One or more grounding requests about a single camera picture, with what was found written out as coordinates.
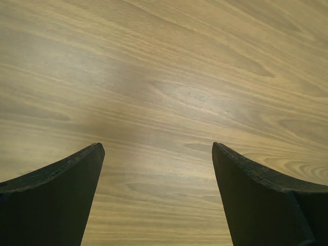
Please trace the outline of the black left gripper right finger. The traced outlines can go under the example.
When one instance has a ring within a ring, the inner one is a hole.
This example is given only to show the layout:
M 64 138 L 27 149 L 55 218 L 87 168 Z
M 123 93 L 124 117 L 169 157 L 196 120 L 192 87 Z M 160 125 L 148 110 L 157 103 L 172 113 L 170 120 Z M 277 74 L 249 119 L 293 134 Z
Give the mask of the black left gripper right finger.
M 327 245 L 327 186 L 282 174 L 217 142 L 212 160 L 233 245 Z

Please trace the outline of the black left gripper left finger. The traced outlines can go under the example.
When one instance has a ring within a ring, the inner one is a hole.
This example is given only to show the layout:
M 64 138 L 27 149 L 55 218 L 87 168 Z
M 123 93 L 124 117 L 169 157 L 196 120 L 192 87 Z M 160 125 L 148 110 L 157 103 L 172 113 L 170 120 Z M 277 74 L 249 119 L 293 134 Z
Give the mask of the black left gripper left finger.
M 94 143 L 1 182 L 1 245 L 81 245 L 104 158 Z

